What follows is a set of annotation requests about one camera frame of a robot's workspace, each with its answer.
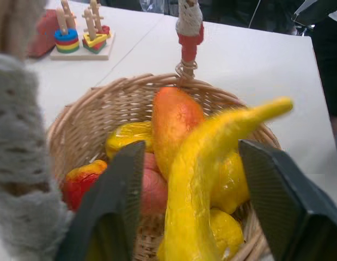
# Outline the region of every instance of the wicker basket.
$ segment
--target wicker basket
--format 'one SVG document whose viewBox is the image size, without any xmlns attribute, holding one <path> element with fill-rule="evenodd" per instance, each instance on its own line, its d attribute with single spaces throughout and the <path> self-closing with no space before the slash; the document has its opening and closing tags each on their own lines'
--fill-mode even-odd
<svg viewBox="0 0 337 261">
<path fill-rule="evenodd" d="M 48 131 L 48 144 L 58 182 L 63 182 L 66 173 L 75 167 L 88 164 L 95 158 L 105 159 L 107 135 L 117 126 L 127 122 L 150 121 L 152 100 L 162 86 L 179 86 L 202 105 L 206 115 L 245 106 L 231 93 L 193 78 L 182 81 L 179 74 L 145 74 L 91 88 L 77 102 L 66 106 Z M 264 125 L 249 138 L 280 147 Z M 268 252 L 268 247 L 250 203 L 241 206 L 234 217 L 242 221 L 246 243 L 233 260 L 259 260 L 262 254 Z M 163 225 L 164 216 L 142 217 L 134 260 L 156 260 Z"/>
</svg>

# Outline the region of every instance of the yellow squash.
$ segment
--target yellow squash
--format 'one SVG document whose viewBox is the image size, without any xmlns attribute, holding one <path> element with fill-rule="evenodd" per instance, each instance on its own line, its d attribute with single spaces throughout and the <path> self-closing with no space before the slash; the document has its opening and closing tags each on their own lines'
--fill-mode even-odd
<svg viewBox="0 0 337 261">
<path fill-rule="evenodd" d="M 249 200 L 249 190 L 242 160 L 236 150 L 220 164 L 220 172 L 211 193 L 211 206 L 232 214 Z"/>
<path fill-rule="evenodd" d="M 119 126 L 107 138 L 105 149 L 108 158 L 113 158 L 122 147 L 139 140 L 144 140 L 146 152 L 152 153 L 150 121 L 131 122 Z"/>
<path fill-rule="evenodd" d="M 165 261 L 221 260 L 210 227 L 210 194 L 219 162 L 259 124 L 292 109 L 289 98 L 253 109 L 227 111 L 200 124 L 182 143 L 168 182 Z"/>
<path fill-rule="evenodd" d="M 211 229 L 217 244 L 219 257 L 229 260 L 238 251 L 243 243 L 243 234 L 240 224 L 229 214 L 219 209 L 211 209 Z M 164 242 L 157 251 L 159 261 L 164 259 Z"/>
</svg>

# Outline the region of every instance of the wooden base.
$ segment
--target wooden base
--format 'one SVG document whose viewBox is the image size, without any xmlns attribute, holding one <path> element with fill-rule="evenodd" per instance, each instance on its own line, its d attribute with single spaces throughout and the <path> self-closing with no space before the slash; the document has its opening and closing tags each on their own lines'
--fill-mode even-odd
<svg viewBox="0 0 337 261">
<path fill-rule="evenodd" d="M 107 39 L 107 44 L 105 47 L 98 53 L 92 53 L 82 45 L 82 37 L 79 37 L 79 50 L 73 53 L 60 53 L 55 47 L 51 52 L 51 60 L 60 60 L 60 61 L 84 61 L 84 60 L 109 60 L 109 55 L 112 50 L 115 40 L 115 32 L 112 32 L 112 37 Z"/>
</svg>

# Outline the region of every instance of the gray fabric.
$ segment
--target gray fabric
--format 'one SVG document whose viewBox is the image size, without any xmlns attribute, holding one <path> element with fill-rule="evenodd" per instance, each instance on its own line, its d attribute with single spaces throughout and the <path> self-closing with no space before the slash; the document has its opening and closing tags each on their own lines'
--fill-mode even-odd
<svg viewBox="0 0 337 261">
<path fill-rule="evenodd" d="M 19 260 L 52 260 L 72 219 L 51 175 L 36 96 L 35 76 L 0 54 L 0 238 Z M 34 189 L 15 194 L 17 183 Z"/>
</svg>

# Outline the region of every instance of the white table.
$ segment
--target white table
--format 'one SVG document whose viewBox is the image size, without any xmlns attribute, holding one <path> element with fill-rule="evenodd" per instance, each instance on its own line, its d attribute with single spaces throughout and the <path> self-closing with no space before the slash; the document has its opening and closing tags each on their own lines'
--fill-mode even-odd
<svg viewBox="0 0 337 261">
<path fill-rule="evenodd" d="M 119 77 L 174 72 L 181 58 L 175 22 L 165 16 L 100 85 Z M 249 105 L 290 96 L 293 112 L 269 126 L 302 171 L 337 203 L 337 152 L 311 39 L 204 25 L 196 79 L 228 90 Z"/>
<path fill-rule="evenodd" d="M 77 16 L 77 30 L 82 35 L 86 28 L 81 17 L 87 4 L 69 1 L 71 11 Z M 47 8 L 61 7 L 60 0 L 50 0 Z M 115 8 L 101 7 L 102 24 L 116 33 L 112 51 L 107 61 L 51 61 L 47 55 L 38 61 L 29 60 L 30 69 L 38 73 L 40 82 L 39 102 L 49 126 L 63 106 L 74 102 L 90 87 L 96 86 L 121 60 L 128 55 L 142 38 L 163 18 L 162 14 L 148 14 Z"/>
</svg>

